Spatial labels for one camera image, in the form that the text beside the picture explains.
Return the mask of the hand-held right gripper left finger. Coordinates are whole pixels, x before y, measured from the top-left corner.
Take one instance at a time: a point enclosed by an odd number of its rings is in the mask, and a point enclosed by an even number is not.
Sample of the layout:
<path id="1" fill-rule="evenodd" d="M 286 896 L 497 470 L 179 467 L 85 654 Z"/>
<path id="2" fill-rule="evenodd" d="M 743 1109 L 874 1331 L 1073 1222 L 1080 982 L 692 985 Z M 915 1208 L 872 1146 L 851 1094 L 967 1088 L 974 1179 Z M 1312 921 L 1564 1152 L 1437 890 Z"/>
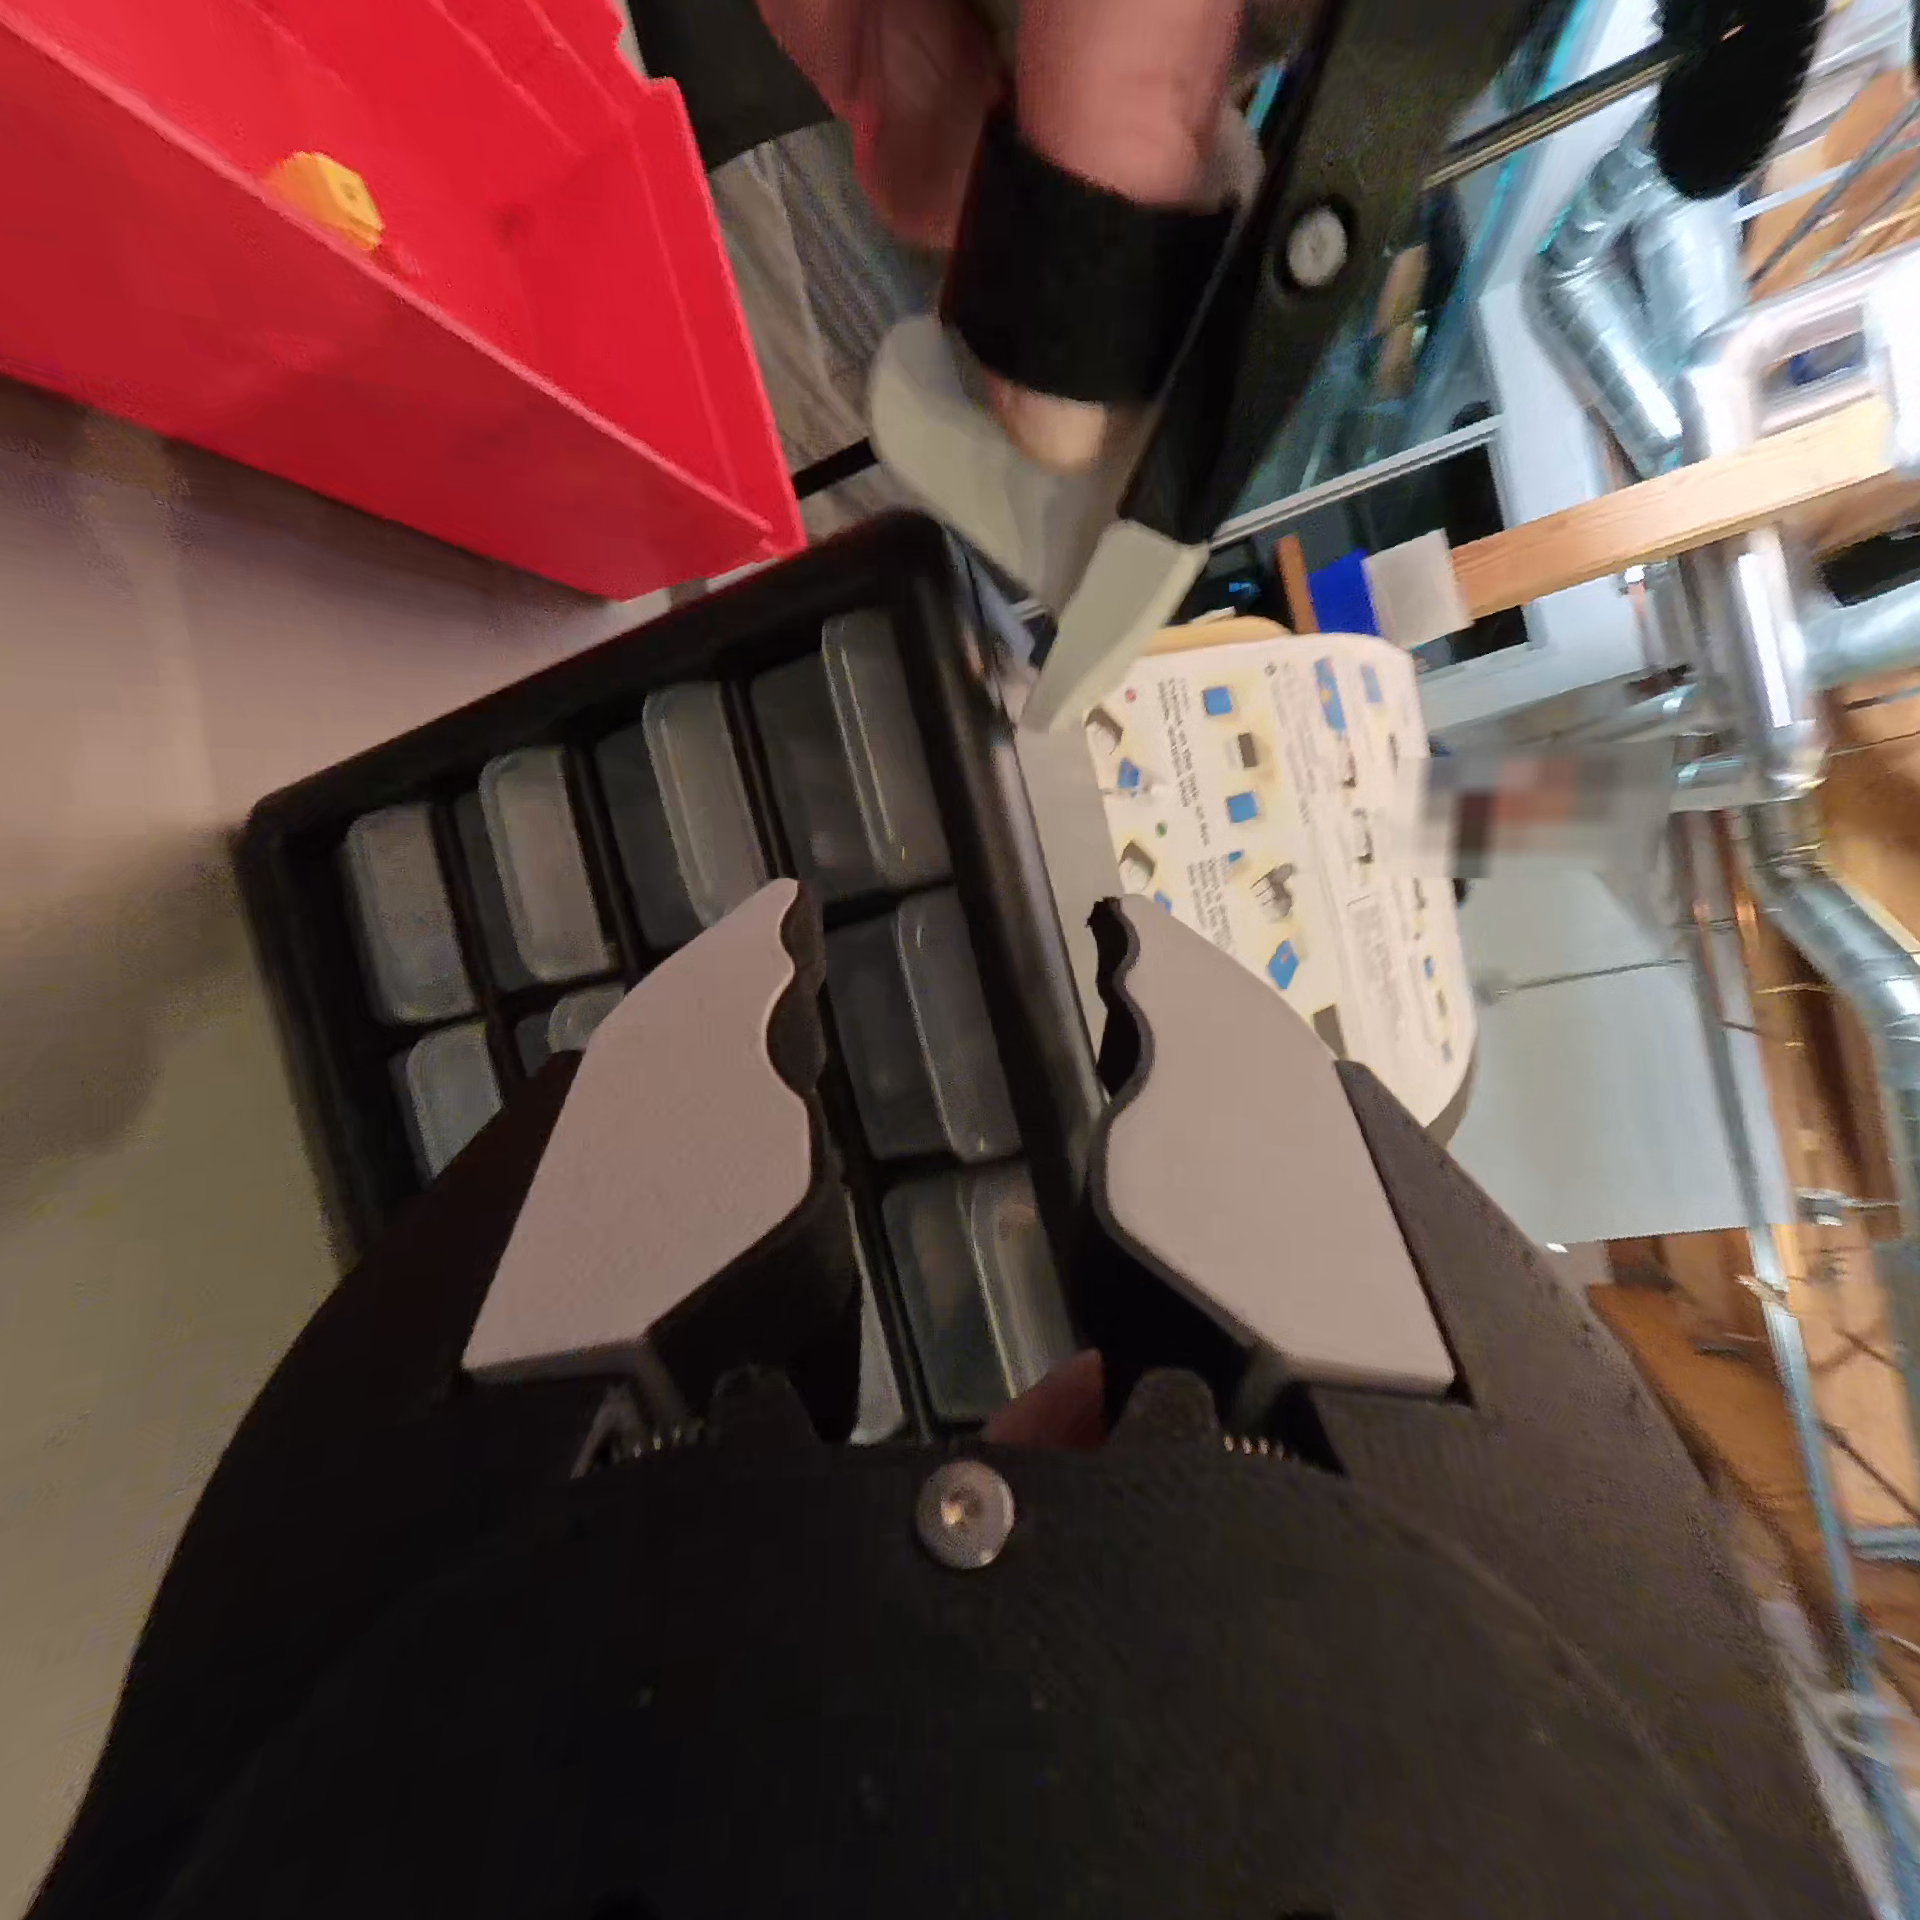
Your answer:
<path id="1" fill-rule="evenodd" d="M 816 927 L 803 887 L 776 878 L 602 1016 L 469 1333 L 469 1378 L 637 1359 L 798 1212 L 812 1123 L 772 1016 Z"/>

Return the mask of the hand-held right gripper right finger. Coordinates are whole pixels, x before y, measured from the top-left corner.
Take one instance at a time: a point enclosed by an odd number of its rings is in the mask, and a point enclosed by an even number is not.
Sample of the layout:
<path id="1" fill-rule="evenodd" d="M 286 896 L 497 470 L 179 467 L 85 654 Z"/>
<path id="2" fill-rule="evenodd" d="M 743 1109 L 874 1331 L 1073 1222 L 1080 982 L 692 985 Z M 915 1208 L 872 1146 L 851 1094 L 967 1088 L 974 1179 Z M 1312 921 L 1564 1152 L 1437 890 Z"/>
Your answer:
<path id="1" fill-rule="evenodd" d="M 1089 926 L 1107 1006 L 1097 1229 L 1186 1313 L 1231 1398 L 1261 1375 L 1444 1398 L 1453 1356 L 1335 1055 L 1168 910 L 1121 893 Z"/>

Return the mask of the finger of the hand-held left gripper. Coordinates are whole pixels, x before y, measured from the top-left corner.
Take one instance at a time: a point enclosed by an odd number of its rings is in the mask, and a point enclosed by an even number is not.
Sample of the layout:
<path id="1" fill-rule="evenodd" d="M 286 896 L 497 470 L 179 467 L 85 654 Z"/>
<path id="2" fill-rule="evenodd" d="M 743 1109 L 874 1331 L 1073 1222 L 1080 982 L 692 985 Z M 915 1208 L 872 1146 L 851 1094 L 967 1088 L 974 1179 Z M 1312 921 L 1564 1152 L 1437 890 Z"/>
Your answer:
<path id="1" fill-rule="evenodd" d="M 1115 691 L 1203 575 L 1209 552 L 1209 540 L 1182 541 L 1134 518 L 1114 520 L 1058 619 L 1019 727 L 1063 733 Z"/>

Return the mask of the set of clear cabinet drawers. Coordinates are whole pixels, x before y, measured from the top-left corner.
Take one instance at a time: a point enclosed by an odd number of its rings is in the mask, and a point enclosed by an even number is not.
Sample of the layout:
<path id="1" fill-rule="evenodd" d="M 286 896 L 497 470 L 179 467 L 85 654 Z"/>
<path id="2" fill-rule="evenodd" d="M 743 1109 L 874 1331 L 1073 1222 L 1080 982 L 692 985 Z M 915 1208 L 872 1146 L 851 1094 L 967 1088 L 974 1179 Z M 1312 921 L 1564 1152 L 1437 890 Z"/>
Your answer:
<path id="1" fill-rule="evenodd" d="M 964 631 L 865 606 L 704 648 L 638 637 L 396 743 L 322 807 L 300 930 L 355 1219 L 396 1216 L 622 987 L 776 875 L 822 906 L 832 1098 L 860 1248 L 937 1426 L 1067 1350 L 1039 1188 L 1084 1046 Z"/>

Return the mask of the black drawer cabinet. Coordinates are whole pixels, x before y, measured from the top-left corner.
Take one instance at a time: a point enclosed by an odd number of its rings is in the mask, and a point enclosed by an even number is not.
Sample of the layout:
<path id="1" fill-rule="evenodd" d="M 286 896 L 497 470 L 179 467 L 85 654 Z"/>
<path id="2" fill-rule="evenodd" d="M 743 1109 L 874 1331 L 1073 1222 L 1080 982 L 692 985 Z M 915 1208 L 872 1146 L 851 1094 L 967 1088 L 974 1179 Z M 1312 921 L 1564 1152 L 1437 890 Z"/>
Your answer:
<path id="1" fill-rule="evenodd" d="M 333 1226 L 368 1254 L 590 1014 L 757 875 L 830 939 L 825 1102 L 866 1287 L 851 1437 L 998 1404 L 987 1295 L 888 1226 L 1014 1165 L 1069 1244 L 1101 1104 L 1002 696 L 1030 638 L 987 564 L 890 513 L 258 802 L 236 869 Z"/>

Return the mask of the red plastic bin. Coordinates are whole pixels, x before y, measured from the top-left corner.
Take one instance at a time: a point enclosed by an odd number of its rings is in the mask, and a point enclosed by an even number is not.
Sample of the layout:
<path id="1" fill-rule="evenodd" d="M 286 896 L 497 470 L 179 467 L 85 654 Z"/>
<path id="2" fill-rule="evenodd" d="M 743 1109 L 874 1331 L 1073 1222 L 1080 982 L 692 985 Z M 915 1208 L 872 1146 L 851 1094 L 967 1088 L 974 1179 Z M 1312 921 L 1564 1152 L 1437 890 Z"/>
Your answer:
<path id="1" fill-rule="evenodd" d="M 622 27 L 5 4 L 5 373 L 592 596 L 799 551 L 682 89 Z M 308 150 L 379 253 L 262 185 Z"/>

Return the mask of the small orange block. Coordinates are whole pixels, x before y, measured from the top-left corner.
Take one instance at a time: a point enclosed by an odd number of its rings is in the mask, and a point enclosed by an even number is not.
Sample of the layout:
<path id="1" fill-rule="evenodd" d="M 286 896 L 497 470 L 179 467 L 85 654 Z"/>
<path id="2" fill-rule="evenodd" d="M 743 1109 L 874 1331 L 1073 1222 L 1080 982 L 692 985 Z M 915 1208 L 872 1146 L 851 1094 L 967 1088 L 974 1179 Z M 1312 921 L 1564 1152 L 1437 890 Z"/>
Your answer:
<path id="1" fill-rule="evenodd" d="M 362 256 L 384 246 L 386 222 L 368 181 L 342 160 L 321 153 L 296 153 L 275 160 L 262 185 L 309 224 L 336 235 Z"/>

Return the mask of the person's left hand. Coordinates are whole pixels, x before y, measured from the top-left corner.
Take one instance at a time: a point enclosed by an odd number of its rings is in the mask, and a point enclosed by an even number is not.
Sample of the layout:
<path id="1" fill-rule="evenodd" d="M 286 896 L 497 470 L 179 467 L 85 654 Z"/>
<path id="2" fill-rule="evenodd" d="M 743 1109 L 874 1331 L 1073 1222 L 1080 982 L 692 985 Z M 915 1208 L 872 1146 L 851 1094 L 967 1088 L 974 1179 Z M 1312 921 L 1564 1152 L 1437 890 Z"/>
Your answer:
<path id="1" fill-rule="evenodd" d="M 1241 4 L 759 1 L 851 136 L 875 215 L 957 250 L 948 315 L 1024 456 L 1094 465 L 1159 391 L 1232 228 L 1224 175 Z"/>

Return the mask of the wooden ceiling beam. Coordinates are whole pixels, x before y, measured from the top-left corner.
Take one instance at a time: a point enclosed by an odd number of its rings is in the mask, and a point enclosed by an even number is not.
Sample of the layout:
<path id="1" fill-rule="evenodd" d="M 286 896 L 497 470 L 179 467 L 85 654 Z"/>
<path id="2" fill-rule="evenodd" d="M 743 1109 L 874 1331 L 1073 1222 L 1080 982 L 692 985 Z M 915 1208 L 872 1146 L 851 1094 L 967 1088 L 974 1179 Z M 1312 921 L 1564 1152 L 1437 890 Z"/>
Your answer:
<path id="1" fill-rule="evenodd" d="M 1912 491 L 1879 396 L 1823 411 L 1667 474 L 1457 546 L 1457 598 L 1470 621 L 1764 526 L 1807 523 Z"/>

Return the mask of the corrugated silver duct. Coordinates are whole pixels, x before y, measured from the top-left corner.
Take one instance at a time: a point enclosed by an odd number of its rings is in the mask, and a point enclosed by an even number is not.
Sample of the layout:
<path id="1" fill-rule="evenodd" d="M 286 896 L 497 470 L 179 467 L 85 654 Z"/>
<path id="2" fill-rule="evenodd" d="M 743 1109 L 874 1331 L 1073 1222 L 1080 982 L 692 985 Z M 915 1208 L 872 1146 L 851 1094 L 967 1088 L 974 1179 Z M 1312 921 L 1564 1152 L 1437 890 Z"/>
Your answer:
<path id="1" fill-rule="evenodd" d="M 1684 437 L 1672 327 L 1644 267 L 1676 206 L 1653 154 L 1653 112 L 1642 110 L 1574 185 L 1523 276 L 1549 358 L 1636 476 L 1667 470 Z"/>

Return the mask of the silver ventilation duct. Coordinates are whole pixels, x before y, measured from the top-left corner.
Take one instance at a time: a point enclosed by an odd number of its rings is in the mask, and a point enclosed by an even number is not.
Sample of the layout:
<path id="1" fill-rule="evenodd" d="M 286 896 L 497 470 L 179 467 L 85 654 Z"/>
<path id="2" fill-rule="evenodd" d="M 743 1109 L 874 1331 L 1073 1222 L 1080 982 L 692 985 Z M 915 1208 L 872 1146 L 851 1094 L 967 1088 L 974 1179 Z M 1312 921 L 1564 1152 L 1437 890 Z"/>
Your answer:
<path id="1" fill-rule="evenodd" d="M 1697 337 L 1676 408 L 1690 465 L 1784 449 L 1764 428 L 1764 379 L 1776 364 L 1858 334 L 1866 395 L 1894 410 L 1894 465 L 1915 464 L 1915 246 L 1751 304 Z M 1890 922 L 1853 893 L 1820 849 L 1812 797 L 1826 772 L 1818 650 L 1797 610 L 1776 531 L 1721 538 L 1684 568 L 1700 602 L 1713 673 L 1734 721 L 1755 802 L 1737 838 L 1751 899 L 1866 1032 L 1884 1091 L 1915 1094 L 1915 958 Z"/>

